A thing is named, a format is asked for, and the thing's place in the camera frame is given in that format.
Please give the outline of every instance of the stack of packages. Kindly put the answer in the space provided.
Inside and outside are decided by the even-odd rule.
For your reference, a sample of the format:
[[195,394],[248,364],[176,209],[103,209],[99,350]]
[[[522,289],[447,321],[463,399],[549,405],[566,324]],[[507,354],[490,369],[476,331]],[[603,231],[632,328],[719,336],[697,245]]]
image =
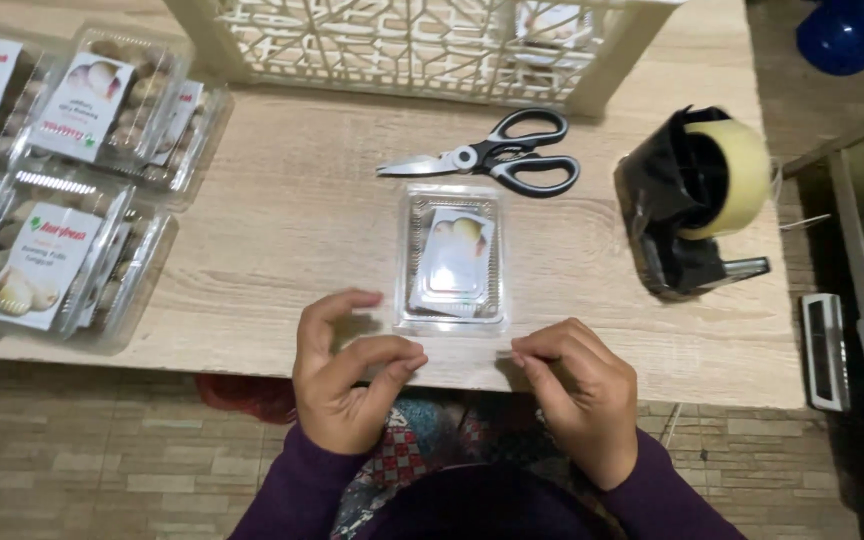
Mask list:
[[232,106],[193,57],[137,27],[0,25],[0,336],[128,345]]

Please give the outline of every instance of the black tape dispenser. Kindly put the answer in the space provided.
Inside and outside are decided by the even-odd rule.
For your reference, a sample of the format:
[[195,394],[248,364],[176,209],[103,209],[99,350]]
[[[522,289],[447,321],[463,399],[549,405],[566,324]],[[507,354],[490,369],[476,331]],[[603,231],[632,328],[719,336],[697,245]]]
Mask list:
[[642,285],[685,300],[769,272],[764,256],[724,261],[715,236],[749,225],[769,194],[762,137],[711,106],[677,110],[615,169]]

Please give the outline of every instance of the tiled floor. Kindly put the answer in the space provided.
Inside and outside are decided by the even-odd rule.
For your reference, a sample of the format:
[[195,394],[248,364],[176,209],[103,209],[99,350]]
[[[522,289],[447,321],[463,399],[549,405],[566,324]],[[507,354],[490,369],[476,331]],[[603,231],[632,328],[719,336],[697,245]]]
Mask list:
[[[749,7],[766,132],[781,158],[864,119],[864,73],[824,77],[794,52],[811,7]],[[784,223],[804,217],[794,183],[779,202]],[[783,239],[793,295],[813,290],[804,234]],[[687,404],[669,438],[673,409],[643,402],[639,424],[665,433],[679,472],[750,538],[858,538],[821,414]],[[224,538],[285,431],[201,405],[188,374],[0,362],[0,539]]]

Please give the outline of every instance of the scissors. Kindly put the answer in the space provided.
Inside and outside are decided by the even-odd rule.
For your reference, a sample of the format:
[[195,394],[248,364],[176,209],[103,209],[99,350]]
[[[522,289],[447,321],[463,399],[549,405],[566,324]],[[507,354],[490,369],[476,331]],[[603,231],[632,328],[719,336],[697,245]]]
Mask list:
[[[509,136],[509,128],[525,120],[545,120],[553,131]],[[451,172],[488,174],[509,190],[535,199],[555,197],[569,191],[579,179],[579,161],[571,155],[539,155],[537,146],[555,144],[569,132],[569,120],[555,110],[533,106],[509,114],[495,126],[485,140],[462,145],[451,152],[432,155],[409,155],[382,163],[375,168],[379,175],[426,176]],[[515,156],[502,158],[504,154]],[[521,171],[564,169],[568,178],[555,185],[533,185],[516,177]]]

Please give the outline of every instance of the wooden table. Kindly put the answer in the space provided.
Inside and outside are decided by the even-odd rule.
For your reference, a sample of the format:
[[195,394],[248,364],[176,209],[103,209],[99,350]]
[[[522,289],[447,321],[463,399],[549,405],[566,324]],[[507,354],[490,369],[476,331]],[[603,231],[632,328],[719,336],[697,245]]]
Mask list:
[[[0,21],[71,36],[85,18],[177,31],[147,0],[0,0]],[[477,141],[505,109],[290,88],[252,87],[237,101],[197,201],[129,347],[88,355],[6,338],[0,359],[287,377],[302,308],[355,285],[391,294],[402,179],[376,178],[390,157]],[[612,99],[601,123],[573,119],[558,153],[582,163],[563,196],[509,193],[509,337],[582,319],[638,371],[639,397],[733,406],[804,404],[786,266],[770,203],[721,239],[728,258],[768,256],[773,272],[685,304],[640,284],[618,213],[612,172],[674,110],[721,105],[761,129],[741,0],[681,7]],[[490,185],[488,177],[443,183]],[[388,330],[391,307],[376,315]],[[425,339],[415,385],[527,388],[496,361],[497,340]]]

